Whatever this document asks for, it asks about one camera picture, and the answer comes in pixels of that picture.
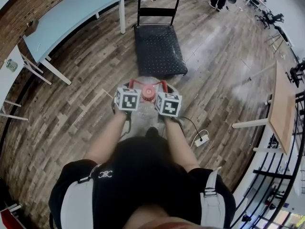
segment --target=black cart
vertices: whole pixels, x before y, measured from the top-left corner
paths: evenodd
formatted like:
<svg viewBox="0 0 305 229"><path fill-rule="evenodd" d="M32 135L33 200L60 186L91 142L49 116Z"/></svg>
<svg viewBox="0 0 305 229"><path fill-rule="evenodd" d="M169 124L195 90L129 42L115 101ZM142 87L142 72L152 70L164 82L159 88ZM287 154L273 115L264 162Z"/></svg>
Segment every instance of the black cart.
<svg viewBox="0 0 305 229"><path fill-rule="evenodd" d="M187 73L173 27L178 4L179 0L174 9L141 8L141 0L138 0L138 20L134 33L140 76ZM170 24L140 24L141 16L168 16L172 21Z"/></svg>

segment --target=white strap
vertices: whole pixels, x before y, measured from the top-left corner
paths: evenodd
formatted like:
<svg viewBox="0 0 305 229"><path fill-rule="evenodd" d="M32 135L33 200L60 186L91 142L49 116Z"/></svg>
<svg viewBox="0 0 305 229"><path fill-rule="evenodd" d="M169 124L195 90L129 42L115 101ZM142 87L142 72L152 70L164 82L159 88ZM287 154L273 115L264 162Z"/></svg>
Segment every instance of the white strap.
<svg viewBox="0 0 305 229"><path fill-rule="evenodd" d="M62 229L93 228L92 195L93 179L69 186L61 206Z"/></svg>
<svg viewBox="0 0 305 229"><path fill-rule="evenodd" d="M200 193L201 201L201 226L224 228L225 205L224 198L217 193L217 196L205 197Z"/></svg>
<svg viewBox="0 0 305 229"><path fill-rule="evenodd" d="M212 196L212 195L216 196L215 185L216 185L217 172L220 168L221 167L218 167L216 170L210 173L204 189L205 196Z"/></svg>
<svg viewBox="0 0 305 229"><path fill-rule="evenodd" d="M204 193L200 193L200 202L202 209L200 223L201 226L217 228L224 227L224 198L220 194L216 193L215 190L217 171L220 168L221 167L211 172L206 182Z"/></svg>

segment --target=chair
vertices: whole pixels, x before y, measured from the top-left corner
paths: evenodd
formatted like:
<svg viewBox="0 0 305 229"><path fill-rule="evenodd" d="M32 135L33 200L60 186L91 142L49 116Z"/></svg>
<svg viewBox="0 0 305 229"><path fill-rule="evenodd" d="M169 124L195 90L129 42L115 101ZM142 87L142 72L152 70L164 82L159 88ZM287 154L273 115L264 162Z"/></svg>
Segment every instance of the chair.
<svg viewBox="0 0 305 229"><path fill-rule="evenodd" d="M298 73L298 72L303 71L304 69L305 69L305 58L303 59L303 61L301 63L298 63L295 68L290 69L291 78L289 77L288 73L286 72L286 75L287 75L289 81L295 83L297 88L299 88L300 81L302 81L304 83L303 74Z"/></svg>
<svg viewBox="0 0 305 229"><path fill-rule="evenodd" d="M267 27L270 29L270 25L273 25L276 22L282 22L284 23L283 17L284 15L282 13L279 13L277 15L273 15L271 11L262 11L263 16L256 15L258 18L257 21L261 21L264 25L264 28L266 29Z"/></svg>
<svg viewBox="0 0 305 229"><path fill-rule="evenodd" d="M173 76L186 74L187 67L173 27L179 0L175 8L141 8L138 0L138 20L134 25L135 51L140 76ZM170 24L140 24L142 16L171 17Z"/></svg>

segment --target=wooden table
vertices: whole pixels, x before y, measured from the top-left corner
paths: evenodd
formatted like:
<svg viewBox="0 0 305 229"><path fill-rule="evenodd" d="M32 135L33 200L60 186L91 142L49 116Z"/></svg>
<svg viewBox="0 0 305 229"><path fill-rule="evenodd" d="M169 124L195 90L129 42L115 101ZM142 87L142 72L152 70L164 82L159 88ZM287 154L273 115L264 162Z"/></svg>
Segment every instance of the wooden table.
<svg viewBox="0 0 305 229"><path fill-rule="evenodd" d="M79 25L93 15L99 18L101 10L116 2L119 2L121 33L124 34L124 0L63 0L55 5L39 19L36 31L23 37L34 60L70 85L71 81L49 62L49 53Z"/></svg>
<svg viewBox="0 0 305 229"><path fill-rule="evenodd" d="M266 119L235 123L232 127L242 128L268 125L278 140L281 149L254 148L254 151L284 152L288 155L290 153L290 142L295 120L295 93L278 62L255 74L255 76L269 69L274 69L276 78L268 117Z"/></svg>

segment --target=red object on floor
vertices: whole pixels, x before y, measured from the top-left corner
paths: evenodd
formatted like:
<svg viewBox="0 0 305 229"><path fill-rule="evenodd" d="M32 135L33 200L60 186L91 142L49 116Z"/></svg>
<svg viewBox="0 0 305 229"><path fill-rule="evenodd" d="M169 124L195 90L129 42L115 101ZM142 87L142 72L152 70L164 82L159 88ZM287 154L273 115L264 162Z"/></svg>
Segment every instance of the red object on floor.
<svg viewBox="0 0 305 229"><path fill-rule="evenodd" d="M4 226L7 229L23 229L16 218L10 213L8 209L1 212L1 218Z"/></svg>
<svg viewBox="0 0 305 229"><path fill-rule="evenodd" d="M156 96L156 90L153 85L145 85L142 89L142 97L146 101L151 101Z"/></svg>

